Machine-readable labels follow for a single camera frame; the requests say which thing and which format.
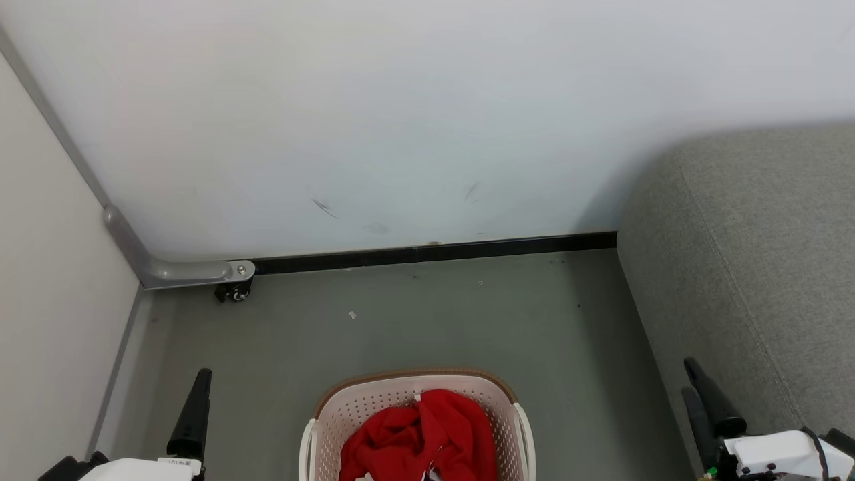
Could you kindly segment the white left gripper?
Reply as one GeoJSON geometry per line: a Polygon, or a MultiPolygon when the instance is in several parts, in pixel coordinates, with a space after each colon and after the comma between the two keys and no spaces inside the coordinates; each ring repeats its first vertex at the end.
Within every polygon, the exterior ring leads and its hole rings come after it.
{"type": "Polygon", "coordinates": [[[211,369],[201,369],[172,435],[167,443],[167,455],[177,458],[141,460],[122,458],[95,466],[81,480],[194,480],[204,473],[208,417],[210,416],[211,369]]]}

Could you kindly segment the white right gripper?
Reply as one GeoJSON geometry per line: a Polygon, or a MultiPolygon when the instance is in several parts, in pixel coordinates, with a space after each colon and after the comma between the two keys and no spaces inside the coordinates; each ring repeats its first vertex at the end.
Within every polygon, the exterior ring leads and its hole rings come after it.
{"type": "Polygon", "coordinates": [[[832,445],[812,430],[744,436],[746,420],[717,382],[694,358],[685,358],[683,366],[693,387],[684,387],[681,396],[703,480],[832,479],[832,445]]]}

